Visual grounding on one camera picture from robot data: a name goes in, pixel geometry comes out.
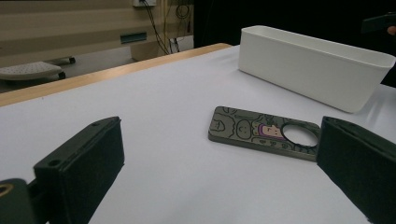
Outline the white table mat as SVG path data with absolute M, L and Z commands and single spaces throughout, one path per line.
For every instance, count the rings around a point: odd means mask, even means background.
M 132 64 L 0 96 L 0 180 L 34 165 L 88 124 L 121 120 L 124 166 L 92 224 L 368 224 L 312 162 L 212 142 L 219 105 L 320 123 L 346 119 L 396 143 L 396 89 L 348 114 L 241 72 L 238 48 Z

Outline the low wheeled platform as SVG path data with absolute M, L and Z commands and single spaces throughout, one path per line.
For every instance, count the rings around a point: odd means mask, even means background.
M 0 68 L 0 79 L 9 81 L 33 80 L 57 75 L 65 79 L 63 69 L 51 63 L 36 62 Z

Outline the white plastic box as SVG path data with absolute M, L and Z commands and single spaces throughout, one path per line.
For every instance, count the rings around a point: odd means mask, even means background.
M 348 113 L 360 111 L 396 57 L 267 26 L 241 31 L 241 71 Z

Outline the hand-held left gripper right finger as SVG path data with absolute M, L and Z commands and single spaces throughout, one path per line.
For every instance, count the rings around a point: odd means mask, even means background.
M 373 224 L 396 224 L 396 144 L 349 121 L 325 117 L 318 166 Z

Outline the wooden desk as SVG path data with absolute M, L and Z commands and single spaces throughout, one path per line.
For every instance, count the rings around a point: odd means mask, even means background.
M 193 34 L 193 0 L 0 0 L 0 67 L 120 47 L 162 55 L 157 39 Z

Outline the black curtain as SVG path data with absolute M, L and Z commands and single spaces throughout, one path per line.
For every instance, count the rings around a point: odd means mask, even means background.
M 388 12 L 396 0 L 194 0 L 194 46 L 235 46 L 243 28 L 265 25 L 396 57 L 396 36 L 361 32 L 363 20 Z

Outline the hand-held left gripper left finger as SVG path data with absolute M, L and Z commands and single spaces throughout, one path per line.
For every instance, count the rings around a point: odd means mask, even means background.
M 35 166 L 50 224 L 88 224 L 124 165 L 120 118 L 98 120 Z

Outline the dark metal bracket with hole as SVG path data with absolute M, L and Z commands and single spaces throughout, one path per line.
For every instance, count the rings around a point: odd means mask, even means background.
M 320 128 L 312 122 L 217 106 L 209 125 L 208 139 L 222 144 L 315 161 L 317 143 L 313 146 L 295 143 L 284 134 L 287 127 L 302 128 L 312 133 L 316 140 L 319 138 Z

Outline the wooden table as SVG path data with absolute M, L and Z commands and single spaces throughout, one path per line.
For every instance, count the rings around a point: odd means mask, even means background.
M 13 105 L 16 103 L 32 100 L 48 96 L 61 91 L 68 91 L 75 88 L 90 85 L 95 82 L 104 81 L 107 79 L 120 77 L 129 73 L 149 69 L 151 67 L 173 63 L 180 60 L 186 60 L 192 57 L 197 57 L 214 51 L 230 48 L 231 45 L 225 43 L 218 43 L 201 47 L 198 49 L 190 49 L 171 55 L 161 56 L 154 59 L 145 60 L 143 62 L 131 63 L 114 68 L 109 68 L 78 77 L 70 77 L 67 79 L 58 80 L 51 83 L 41 84 L 21 90 L 9 91 L 0 93 L 0 107 L 5 105 Z

